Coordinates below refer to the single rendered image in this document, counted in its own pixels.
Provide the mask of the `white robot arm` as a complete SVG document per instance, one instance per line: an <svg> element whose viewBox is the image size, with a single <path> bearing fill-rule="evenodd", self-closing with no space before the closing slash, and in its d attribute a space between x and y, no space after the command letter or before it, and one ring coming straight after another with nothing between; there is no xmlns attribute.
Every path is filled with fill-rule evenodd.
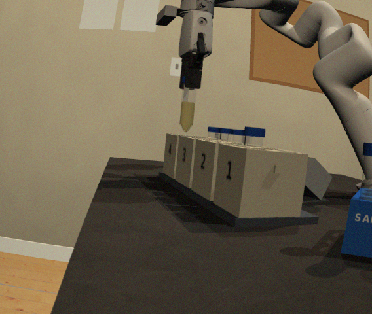
<svg viewBox="0 0 372 314"><path fill-rule="evenodd" d="M359 25L343 26L325 1L313 2L291 25L288 20L298 4L299 0L181 0L180 8L165 5L155 25L167 26L190 10L214 15L214 7L261 9L260 19L267 26L298 45L311 48L318 40L320 60L313 69L314 80L335 109L363 170L363 143L372 143L372 104L353 87L372 75L371 42Z"/></svg>

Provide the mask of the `blue tube rack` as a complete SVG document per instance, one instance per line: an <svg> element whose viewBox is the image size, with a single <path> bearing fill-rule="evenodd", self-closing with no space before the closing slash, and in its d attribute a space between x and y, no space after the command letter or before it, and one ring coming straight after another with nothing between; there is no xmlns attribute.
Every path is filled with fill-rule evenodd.
<svg viewBox="0 0 372 314"><path fill-rule="evenodd" d="M341 253L372 258L372 201L351 198Z"/></svg>

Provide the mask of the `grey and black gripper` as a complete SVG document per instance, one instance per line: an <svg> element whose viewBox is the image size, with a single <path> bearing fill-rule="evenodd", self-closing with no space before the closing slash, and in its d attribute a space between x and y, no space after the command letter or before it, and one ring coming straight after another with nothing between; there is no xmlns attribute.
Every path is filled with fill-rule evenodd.
<svg viewBox="0 0 372 314"><path fill-rule="evenodd" d="M183 18L183 23L179 40L179 57L183 60L181 60L179 88L183 89L182 77L186 76L185 87L199 89L203 60L212 53L212 19L214 16L204 10L190 10L181 13L179 15Z"/></svg>

